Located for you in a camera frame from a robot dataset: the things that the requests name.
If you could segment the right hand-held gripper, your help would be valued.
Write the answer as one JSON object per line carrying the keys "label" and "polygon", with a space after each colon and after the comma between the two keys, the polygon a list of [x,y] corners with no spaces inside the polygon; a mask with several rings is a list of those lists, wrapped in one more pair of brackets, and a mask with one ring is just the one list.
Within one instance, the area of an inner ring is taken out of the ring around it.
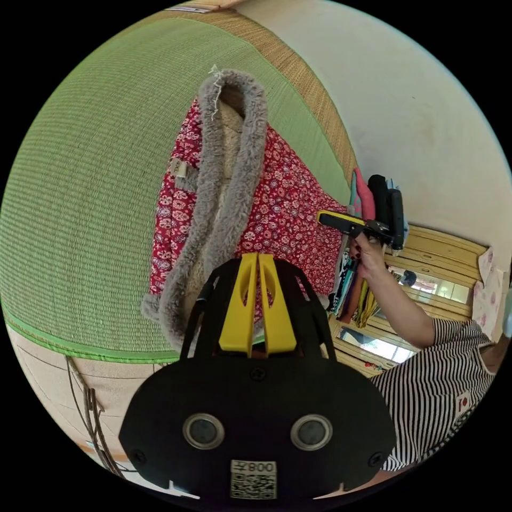
{"label": "right hand-held gripper", "polygon": [[394,233],[386,225],[374,220],[363,221],[350,214],[319,211],[317,212],[317,222],[341,233],[350,233],[352,238],[364,234],[368,239],[377,239],[381,244],[388,246],[392,246],[395,241]]}

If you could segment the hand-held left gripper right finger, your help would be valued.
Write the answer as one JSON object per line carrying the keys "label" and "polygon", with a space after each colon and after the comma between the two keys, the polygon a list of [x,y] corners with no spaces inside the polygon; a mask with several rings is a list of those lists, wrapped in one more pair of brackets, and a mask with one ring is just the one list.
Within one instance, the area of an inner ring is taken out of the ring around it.
{"label": "hand-held left gripper right finger", "polygon": [[276,264],[270,254],[259,254],[258,263],[266,354],[291,353],[295,351],[297,341]]}

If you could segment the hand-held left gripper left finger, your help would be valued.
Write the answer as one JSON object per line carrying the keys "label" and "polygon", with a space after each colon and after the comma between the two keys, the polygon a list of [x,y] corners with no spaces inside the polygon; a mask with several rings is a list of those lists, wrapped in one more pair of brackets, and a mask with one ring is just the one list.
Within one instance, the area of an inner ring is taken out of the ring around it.
{"label": "hand-held left gripper left finger", "polygon": [[246,253],[235,262],[238,263],[238,269],[219,338],[219,346],[224,352],[250,357],[257,286],[257,254]]}

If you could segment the person's right hand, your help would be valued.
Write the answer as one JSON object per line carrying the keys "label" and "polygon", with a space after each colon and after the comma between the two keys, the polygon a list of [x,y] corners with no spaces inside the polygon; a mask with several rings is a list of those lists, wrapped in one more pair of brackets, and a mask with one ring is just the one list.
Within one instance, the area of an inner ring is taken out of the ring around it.
{"label": "person's right hand", "polygon": [[363,233],[351,239],[349,254],[354,261],[358,262],[358,273],[369,284],[378,281],[386,274],[387,267],[380,243],[368,240]]}

